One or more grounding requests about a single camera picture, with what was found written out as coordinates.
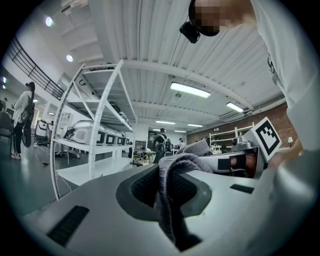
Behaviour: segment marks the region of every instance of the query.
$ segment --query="white shelving unit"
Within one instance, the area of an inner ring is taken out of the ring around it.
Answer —
[[[57,175],[81,186],[89,180],[121,172],[126,169],[133,160],[132,158],[122,157],[122,150],[134,146],[135,136],[133,136],[133,145],[96,145],[100,124],[106,125],[119,132],[134,132],[131,126],[111,106],[110,102],[115,102],[128,120],[131,123],[134,122],[137,124],[137,117],[121,74],[122,65],[123,60],[118,64],[95,66],[85,66],[85,64],[83,64],[72,78],[62,96],[54,121],[50,149],[51,178],[57,200],[61,198],[57,183]],[[84,99],[80,86],[76,82],[77,78],[82,78],[98,99]],[[68,100],[68,95],[71,90],[77,92],[80,100]],[[93,132],[91,133],[89,145],[60,138],[57,134],[58,127],[60,127],[59,123],[63,119],[62,112],[65,105],[93,120]],[[56,143],[88,152],[88,163],[56,170]],[[112,157],[95,161],[96,155],[108,152],[112,152]]]
[[[243,127],[243,128],[234,127],[233,130],[228,130],[228,131],[219,132],[219,133],[210,133],[210,144],[212,142],[229,142],[229,141],[233,141],[234,138],[242,136],[242,132],[243,131],[250,130],[254,126],[255,126],[255,123],[252,123],[252,125],[247,126],[247,127]],[[228,135],[228,134],[234,134],[234,137],[233,138],[226,138],[226,139],[217,139],[217,140],[212,139],[215,136]]]

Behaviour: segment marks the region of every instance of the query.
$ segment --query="brick wall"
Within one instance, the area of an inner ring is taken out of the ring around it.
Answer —
[[[269,109],[265,112],[258,113],[252,116],[249,116],[245,119],[242,119],[240,121],[234,121],[222,126],[218,126],[219,131],[218,133],[234,130],[235,127],[242,128],[242,127],[248,127],[252,126],[252,123],[255,125],[258,124],[263,118],[268,117],[271,123],[273,124],[274,128],[276,129],[277,133],[279,134],[281,140],[282,140],[282,148],[287,148],[290,145],[288,144],[288,137],[292,137],[293,141],[295,142],[297,139],[297,133],[292,126],[290,120],[288,119],[287,116],[287,104],[283,103],[279,106],[276,106],[272,109]],[[195,132],[192,134],[187,134],[186,140],[188,144],[194,143],[195,141],[200,141],[202,138],[208,136],[209,134],[213,134],[213,128],[208,129],[208,130],[203,130],[199,132]],[[221,135],[220,139],[230,139],[234,138],[235,134],[227,134],[227,135]],[[225,146],[231,146],[232,142],[231,141],[226,141],[226,142],[220,142],[219,144],[225,145]]]

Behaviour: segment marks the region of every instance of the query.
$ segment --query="round light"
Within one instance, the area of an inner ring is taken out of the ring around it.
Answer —
[[[74,61],[74,58],[72,58],[71,55],[67,55],[67,56],[66,56],[66,60],[67,60],[68,62],[73,62],[73,61]]]
[[[50,27],[50,26],[52,25],[52,18],[51,18],[51,17],[47,17],[47,18],[45,19],[45,24],[46,24],[48,27]]]

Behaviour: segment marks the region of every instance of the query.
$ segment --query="white jacket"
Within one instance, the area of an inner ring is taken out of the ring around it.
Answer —
[[[29,100],[32,98],[32,92],[30,90],[24,91],[14,105],[14,127],[16,127],[18,122],[21,122],[21,114],[28,106]]]

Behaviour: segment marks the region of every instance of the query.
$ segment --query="standing person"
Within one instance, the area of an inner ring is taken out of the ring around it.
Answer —
[[[187,146],[186,143],[184,143],[184,140],[182,138],[180,138],[179,141],[180,141],[180,144],[179,144],[180,149],[183,149],[184,147]]]
[[[303,149],[319,149],[319,59],[294,16],[275,0],[193,0],[189,19],[212,36],[241,24],[257,25],[269,53],[272,81],[285,96],[287,115],[299,136],[291,149],[270,159],[269,167],[297,157]]]
[[[160,135],[157,136],[153,142],[153,150],[156,153],[154,161],[153,161],[154,164],[159,163],[159,160],[165,156],[165,153],[166,153],[165,148],[164,148],[165,145],[163,145],[165,140],[167,140],[167,136],[165,135],[165,131],[166,130],[164,128],[161,128]]]
[[[6,102],[7,101],[8,101],[7,98],[0,99],[0,111],[6,111],[6,109],[7,109]]]
[[[28,106],[30,102],[33,102],[35,97],[35,83],[30,82],[26,84],[26,91],[24,91],[17,102],[14,104],[14,151],[11,153],[13,159],[21,160],[21,139],[22,139],[22,128],[24,126],[24,122],[22,122],[21,114],[24,112],[25,108]]]

